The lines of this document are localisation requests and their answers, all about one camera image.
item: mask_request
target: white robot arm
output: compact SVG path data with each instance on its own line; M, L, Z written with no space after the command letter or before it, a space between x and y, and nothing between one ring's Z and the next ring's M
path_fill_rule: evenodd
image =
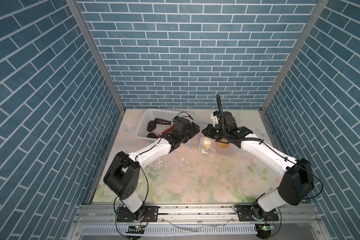
M256 219L264 219L270 211L284 204L298 205L314 188L312 169L309 161L297 160L264 143L246 127L237 127L232 114L223 112L220 97L217 95L219 111L211 114L213 124L202 131L204 136L229 143L257 156L282 177L277 189L264 193L252 203L252 213ZM126 207L139 220L144 213L144 201L135 192L140 168L146 167L158 157L166 155L181 143L186 143L199 132L199 126L185 118L178 118L169 133L143 149L125 154L119 152L104 182L123 201Z

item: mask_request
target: blue string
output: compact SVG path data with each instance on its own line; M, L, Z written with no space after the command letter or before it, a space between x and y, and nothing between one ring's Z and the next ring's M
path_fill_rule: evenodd
M202 146L203 141L204 141L204 137L202 138L202 141L200 142L200 145L199 145L198 148L200 148L200 147ZM191 147L191 140L190 140L190 139L188 140L188 146L189 146L190 148L194 148L194 147Z

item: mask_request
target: metal vent grille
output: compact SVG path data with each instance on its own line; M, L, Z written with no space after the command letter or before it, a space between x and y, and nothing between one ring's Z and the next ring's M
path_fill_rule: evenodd
M191 228L198 232L191 232L183 229L173 227L171 225L154 225L150 224L145 229L144 236L146 237L163 237L163 236L183 236L183 235L242 235L242 234L257 234L254 224L234 224L224 227L203 227L196 224L179 224L179 227ZM120 233L125 234L128 226L117 226ZM82 235L118 235L115 226L101 226L101 225L87 225L82 230Z

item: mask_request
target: black cable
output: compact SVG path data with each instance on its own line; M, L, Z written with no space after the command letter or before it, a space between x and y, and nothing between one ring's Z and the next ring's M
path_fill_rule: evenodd
M138 155L136 155L136 156L135 156L135 161L136 161L136 158L137 158L139 155L141 155L141 154L143 154L143 153L146 153L146 152L150 151L152 148L154 148L154 147L156 147L156 146L157 146L157 145L154 145L154 146L152 146L150 149L148 149L147 151L141 152L141 153L139 153Z
M315 198L315 197L317 197L318 195L321 194L321 192L324 190L324 185L323 185L323 183L321 182L321 180L320 180L315 174L313 174L312 172L308 171L308 170L306 169L307 167L306 167L304 164L300 163L300 164L303 165L305 168L303 168L303 167L297 165L296 163L292 162L292 161L289 160L287 157L281 156L281 155L278 154L276 151L274 151L270 146L268 146L268 144L266 144L265 142L262 142L262 143L263 143L265 146L267 146L269 149L271 149L274 153L276 153L277 155L279 155L280 157L282 157L285 161L288 161L288 162L293 163L294 165L300 167L300 168L303 169L304 171L306 171L306 172L308 172L309 174L311 174L312 176L314 176L314 177L320 182L320 184L321 184L321 190L319 191L319 193L316 194L316 195L314 195L313 197L308 197L308 198L305 198L305 199L303 199L303 200L312 199L312 198Z
M269 149L271 149L274 153L276 153L278 156L282 157L285 161L288 161L290 163L293 163L294 165L300 167L301 169L305 170L306 172L308 172L309 174L311 174L312 176L314 176L321 184L321 190L319 191L318 194L314 195L313 197L308 197L308 198L305 198L303 200L308 200L308 199L312 199L312 198L315 198L317 197L318 195L321 194L321 192L324 190L324 185L323 183L321 182L321 180L316 176L314 175L312 172L308 171L306 169L306 166L304 166L304 164L302 164L305 168L297 165L295 162L292 162L290 161L287 157L283 157L281 156L280 154L278 154L276 151L274 151L270 146L268 146L263 139L260 139L260 138L255 138L255 137L248 137L248 138L242 138L242 139L231 139L229 138L228 134L225 132L225 127L224 127L224 123L225 123L225 118L224 118L224 114L223 114L223 107L221 105L221 99L220 99L220 95L217 94L216 95L216 100L217 100L217 107L219 108L219 112L221 113L221 128L222 128L222 132L223 132L223 136L228 140L228 141L232 141L232 142L241 142L241 141L258 141L260 142L260 144L265 144L265 146L267 146Z
M147 180L147 193L146 193L145 199L144 199L144 201L143 201L143 203L145 203L145 201L147 200L147 197L148 197L149 184L148 184L148 178L147 178L147 176L145 175L145 172L144 172L143 168L141 168L141 170L142 170L142 172L143 172L143 174L144 174L144 176L145 176L145 179Z
M280 231L280 229L281 229L281 223L283 222L283 220L282 220L280 208L278 208L278 209L279 209L279 214L280 214L280 226L279 226L279 229L277 230L277 232L276 232L275 234L269 236L268 238L273 237L274 235L278 234L279 231Z
M121 236L123 236L124 238L126 238L126 239L129 239L127 236L124 236L124 235L122 235L120 232L119 232L119 229L117 228L117 215L119 214L119 209L120 209L120 207L122 206L122 205L119 205L119 207L117 208L117 212L116 212L116 209L115 209L115 202L116 202L116 199L118 198L118 196L115 198L115 200L113 201L113 211L115 212L115 214L116 214L116 217L115 217L115 227L116 227L116 230L117 230L117 232L121 235Z
M190 115L189 113L186 113L186 114L188 114L188 116L179 117L179 118L190 118L190 119L193 120L193 118L191 117L191 115Z
M217 107L219 108L219 112L221 113L221 128L222 128L222 132L223 132L223 137L225 137L226 140L231 141L231 142L242 142L242 141L259 141L261 142L262 139L260 138L255 138L255 137L245 137L242 139L233 139L230 138L229 135L225 132L225 118L224 118L224 114L223 114L223 107L221 105L221 99L220 99L220 95L216 94L216 100L217 100Z

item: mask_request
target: eggplant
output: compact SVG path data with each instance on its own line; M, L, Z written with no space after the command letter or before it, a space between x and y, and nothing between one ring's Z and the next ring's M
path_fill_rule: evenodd
M172 121L164 120L161 118L155 118L155 122L161 125L170 125L172 123Z
M156 128L156 122L155 121L149 121L147 125L147 131L152 132Z
M150 132L147 137L149 138L156 138L157 136L153 133L153 132Z

